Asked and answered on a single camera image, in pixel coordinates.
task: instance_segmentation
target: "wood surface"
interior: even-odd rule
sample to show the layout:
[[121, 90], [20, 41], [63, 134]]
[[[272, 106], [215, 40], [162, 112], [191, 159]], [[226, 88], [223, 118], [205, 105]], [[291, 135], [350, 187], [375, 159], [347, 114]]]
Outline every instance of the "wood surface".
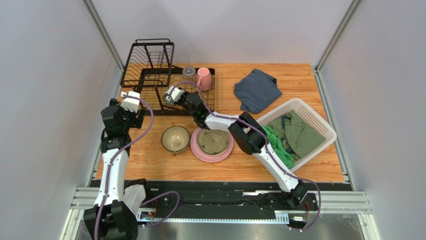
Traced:
[[[217, 108], [221, 114], [238, 115], [241, 102], [234, 95], [234, 84], [256, 68], [277, 79], [282, 92], [275, 102], [259, 114], [258, 119], [282, 103], [300, 98], [326, 119], [314, 73], [309, 64], [237, 64], [206, 63], [191, 64], [194, 67], [208, 67], [216, 70]], [[130, 136], [137, 138], [150, 122], [145, 117], [142, 129], [132, 129]], [[256, 158], [243, 153], [237, 144], [231, 154], [216, 163], [199, 160], [188, 147], [184, 152], [172, 154], [161, 144], [163, 132], [171, 126], [183, 126], [192, 134], [197, 128], [190, 116], [155, 116], [151, 130], [131, 147], [125, 179], [172, 180], [172, 181], [274, 181], [272, 175]], [[102, 176], [103, 161], [100, 161], [96, 178]], [[295, 171], [299, 177], [316, 182], [343, 182], [343, 174], [334, 144]]]

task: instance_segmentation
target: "pink mug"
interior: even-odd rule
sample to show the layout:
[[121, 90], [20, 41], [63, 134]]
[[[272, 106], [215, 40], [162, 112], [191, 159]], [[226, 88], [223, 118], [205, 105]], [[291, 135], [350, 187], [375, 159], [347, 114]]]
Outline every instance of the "pink mug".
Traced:
[[212, 74], [208, 68], [201, 67], [198, 69], [196, 78], [198, 79], [196, 84], [201, 88], [202, 91], [208, 91], [212, 88]]

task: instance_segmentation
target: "folded gray shirt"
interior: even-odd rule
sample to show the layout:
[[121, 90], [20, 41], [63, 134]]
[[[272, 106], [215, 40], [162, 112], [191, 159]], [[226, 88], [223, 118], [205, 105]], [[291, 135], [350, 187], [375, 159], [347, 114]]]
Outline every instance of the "folded gray shirt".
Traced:
[[236, 83], [233, 93], [241, 101], [240, 109], [254, 114], [260, 113], [282, 94], [277, 79], [259, 69], [253, 69]]

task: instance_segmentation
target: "beige bowl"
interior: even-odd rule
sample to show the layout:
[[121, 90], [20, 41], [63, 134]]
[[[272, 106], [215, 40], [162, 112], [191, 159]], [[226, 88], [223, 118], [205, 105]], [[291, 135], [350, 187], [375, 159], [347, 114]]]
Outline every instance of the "beige bowl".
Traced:
[[163, 132], [161, 143], [167, 151], [178, 154], [187, 149], [190, 139], [190, 132], [186, 128], [171, 126]]

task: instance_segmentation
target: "towel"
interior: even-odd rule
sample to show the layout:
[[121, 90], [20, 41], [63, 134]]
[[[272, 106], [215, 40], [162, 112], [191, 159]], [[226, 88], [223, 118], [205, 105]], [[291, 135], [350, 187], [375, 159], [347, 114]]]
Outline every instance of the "towel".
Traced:
[[326, 140], [294, 110], [271, 121], [268, 126], [277, 132], [285, 151], [295, 160], [304, 158]]
[[241, 101], [242, 111], [258, 114], [282, 95], [277, 79], [259, 69], [253, 69], [234, 86], [233, 93]]
[[263, 130], [266, 132], [266, 137], [272, 146], [272, 149], [278, 155], [279, 159], [287, 166], [287, 168], [291, 169], [295, 166], [295, 159], [293, 156], [286, 152], [286, 150], [283, 147], [283, 144], [281, 143], [280, 139], [278, 138], [278, 132], [274, 129], [270, 128], [269, 126], [262, 126]]

